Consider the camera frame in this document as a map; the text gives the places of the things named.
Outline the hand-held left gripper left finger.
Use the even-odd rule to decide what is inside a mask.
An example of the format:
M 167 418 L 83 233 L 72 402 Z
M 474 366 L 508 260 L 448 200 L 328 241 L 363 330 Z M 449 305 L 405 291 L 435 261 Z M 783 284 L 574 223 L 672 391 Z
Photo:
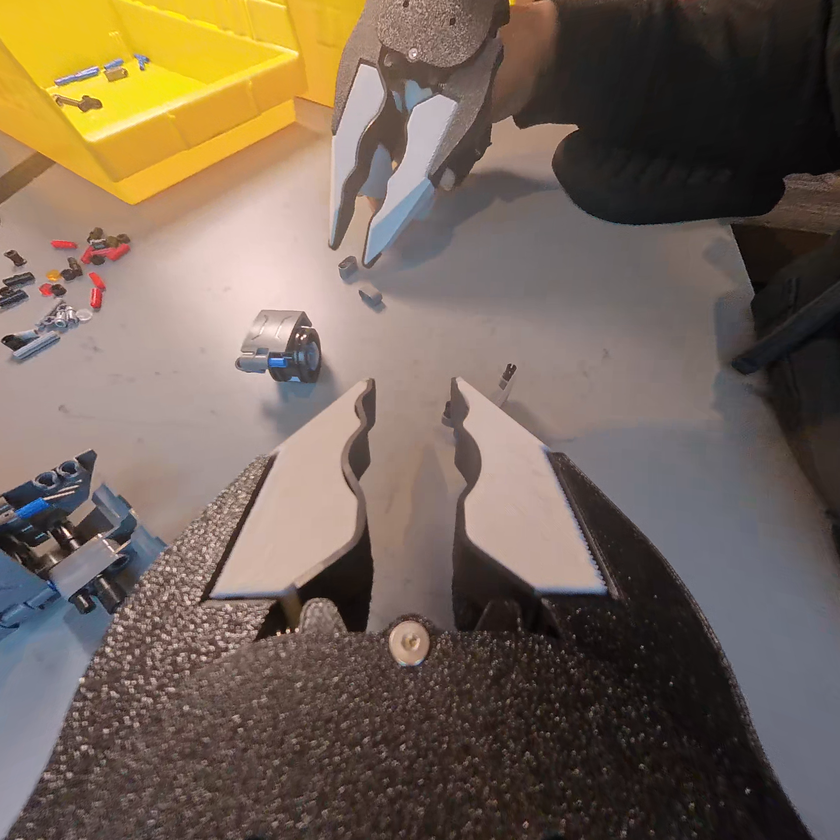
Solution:
M 274 449 L 211 600 L 287 598 L 360 543 L 375 399 L 363 379 Z

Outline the pile of small brick pins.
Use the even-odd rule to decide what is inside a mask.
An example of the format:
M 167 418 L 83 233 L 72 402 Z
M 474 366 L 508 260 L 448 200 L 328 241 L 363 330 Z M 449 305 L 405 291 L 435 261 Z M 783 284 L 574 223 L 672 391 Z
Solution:
M 108 288 L 102 269 L 125 257 L 131 251 L 132 239 L 126 233 L 106 234 L 103 228 L 95 227 L 82 244 L 68 239 L 53 239 L 49 244 L 66 256 L 66 264 L 42 277 L 25 270 L 26 261 L 16 250 L 4 254 L 18 272 L 2 279 L 2 312 L 23 307 L 33 292 L 49 304 L 32 327 L 2 335 L 2 348 L 9 351 L 16 364 L 56 346 L 67 333 L 100 312 Z

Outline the grey black wheel assembly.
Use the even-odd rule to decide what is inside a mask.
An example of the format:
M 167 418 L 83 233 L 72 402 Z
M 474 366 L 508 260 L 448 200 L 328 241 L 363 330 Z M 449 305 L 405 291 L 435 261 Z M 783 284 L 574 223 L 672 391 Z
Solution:
M 322 367 L 319 333 L 304 311 L 264 309 L 251 324 L 235 367 L 279 383 L 314 384 Z

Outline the person's right forearm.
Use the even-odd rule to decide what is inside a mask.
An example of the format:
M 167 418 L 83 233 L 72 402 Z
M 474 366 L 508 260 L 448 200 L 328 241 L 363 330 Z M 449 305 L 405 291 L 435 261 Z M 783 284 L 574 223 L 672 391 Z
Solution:
M 554 2 L 553 63 L 512 117 L 573 125 L 553 155 L 603 221 L 767 214 L 838 171 L 838 2 Z

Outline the yellow bin with divider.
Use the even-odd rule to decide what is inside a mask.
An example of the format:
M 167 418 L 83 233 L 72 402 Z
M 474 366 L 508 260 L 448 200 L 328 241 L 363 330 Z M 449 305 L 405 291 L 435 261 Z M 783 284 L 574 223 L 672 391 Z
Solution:
M 138 203 L 284 128 L 302 61 L 253 37 L 246 3 L 2 2 L 2 132 Z M 116 58 L 126 78 L 54 85 Z

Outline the grey desk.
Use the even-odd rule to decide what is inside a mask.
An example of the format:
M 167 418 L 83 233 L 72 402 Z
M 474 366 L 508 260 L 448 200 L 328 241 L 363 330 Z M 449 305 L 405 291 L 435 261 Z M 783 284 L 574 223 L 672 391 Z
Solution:
M 377 391 L 370 632 L 418 613 L 452 628 L 455 505 L 441 423 L 452 377 L 568 454 L 672 564 L 710 620 L 762 744 L 819 838 L 838 838 L 838 563 L 763 382 L 753 288 L 730 227 L 620 227 L 580 212 L 550 161 L 561 127 L 495 127 L 467 181 L 362 277 L 369 211 L 326 243 L 329 126 L 295 124 L 137 206 L 56 165 L 2 204 L 2 250 L 37 277 L 53 238 L 127 233 L 93 319 L 16 364 L 2 349 L 2 489 L 89 448 L 94 481 L 172 543 L 255 458 L 356 382 Z M 238 371 L 257 314 L 307 313 L 314 384 Z

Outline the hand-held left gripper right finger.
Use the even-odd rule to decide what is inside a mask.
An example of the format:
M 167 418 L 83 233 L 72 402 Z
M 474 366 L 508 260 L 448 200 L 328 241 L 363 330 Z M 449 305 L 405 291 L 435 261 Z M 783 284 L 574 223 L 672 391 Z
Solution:
M 463 377 L 450 386 L 458 547 L 528 595 L 606 595 L 547 446 Z

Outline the small blue brick pieces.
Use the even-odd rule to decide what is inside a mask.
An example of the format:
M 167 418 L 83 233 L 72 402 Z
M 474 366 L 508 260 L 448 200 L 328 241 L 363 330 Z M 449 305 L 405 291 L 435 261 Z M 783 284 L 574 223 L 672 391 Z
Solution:
M 128 65 L 129 62 L 126 59 L 112 59 L 103 65 L 90 66 L 58 77 L 54 79 L 54 85 L 63 88 L 78 81 L 86 81 L 98 76 L 104 76 L 109 81 L 123 79 L 128 75 Z

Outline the person's right hand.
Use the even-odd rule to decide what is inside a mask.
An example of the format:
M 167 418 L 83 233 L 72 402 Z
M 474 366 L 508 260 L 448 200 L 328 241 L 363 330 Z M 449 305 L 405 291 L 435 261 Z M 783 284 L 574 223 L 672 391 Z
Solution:
M 558 11 L 551 1 L 516 2 L 499 35 L 503 57 L 491 94 L 491 119 L 499 123 L 523 110 L 553 63 Z

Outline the grey curved brick panel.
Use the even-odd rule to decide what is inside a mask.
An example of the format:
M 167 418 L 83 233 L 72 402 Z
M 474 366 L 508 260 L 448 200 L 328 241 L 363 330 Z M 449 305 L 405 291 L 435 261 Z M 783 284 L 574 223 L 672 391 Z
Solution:
M 498 383 L 497 383 L 497 386 L 496 386 L 495 390 L 488 397 L 490 399 L 490 401 L 493 402 L 494 404 L 496 404 L 498 407 L 504 406 L 506 401 L 508 400 L 509 394 L 510 394 L 511 388 L 512 388 L 513 378 L 515 377 L 515 375 L 512 377 L 511 381 L 507 384 L 508 385 L 507 388 L 502 388 L 500 385 L 504 385 L 504 382 L 500 383 L 501 375 L 502 375 L 502 373 L 500 374 L 500 377 L 499 377 L 499 380 L 498 380 Z

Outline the grey brick block assembly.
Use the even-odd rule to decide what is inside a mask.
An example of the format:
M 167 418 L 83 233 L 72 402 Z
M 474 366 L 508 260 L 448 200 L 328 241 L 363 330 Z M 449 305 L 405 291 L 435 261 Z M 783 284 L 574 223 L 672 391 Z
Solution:
M 2 639 L 58 602 L 114 614 L 128 595 L 121 573 L 167 550 L 125 497 L 93 488 L 97 460 L 88 449 L 2 493 Z

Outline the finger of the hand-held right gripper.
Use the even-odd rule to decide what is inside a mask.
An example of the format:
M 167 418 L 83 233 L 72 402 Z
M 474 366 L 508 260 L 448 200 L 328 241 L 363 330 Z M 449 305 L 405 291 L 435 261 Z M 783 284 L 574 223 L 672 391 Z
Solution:
M 387 184 L 387 149 L 371 133 L 386 104 L 380 71 L 361 62 L 354 73 L 343 112 L 332 134 L 329 246 L 337 249 L 354 215 L 355 199 L 382 202 Z
M 434 195 L 433 163 L 456 111 L 455 100 L 442 94 L 418 103 L 406 127 L 406 149 L 389 178 L 385 198 L 367 230 L 362 264 L 373 266 L 383 251 Z

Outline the yellow plastic bin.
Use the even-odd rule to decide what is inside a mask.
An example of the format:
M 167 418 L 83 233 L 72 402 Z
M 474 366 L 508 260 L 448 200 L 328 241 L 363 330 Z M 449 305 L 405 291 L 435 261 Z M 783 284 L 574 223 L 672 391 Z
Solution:
M 247 1 L 253 37 L 297 53 L 307 89 L 301 96 L 331 108 L 343 48 L 363 1 Z

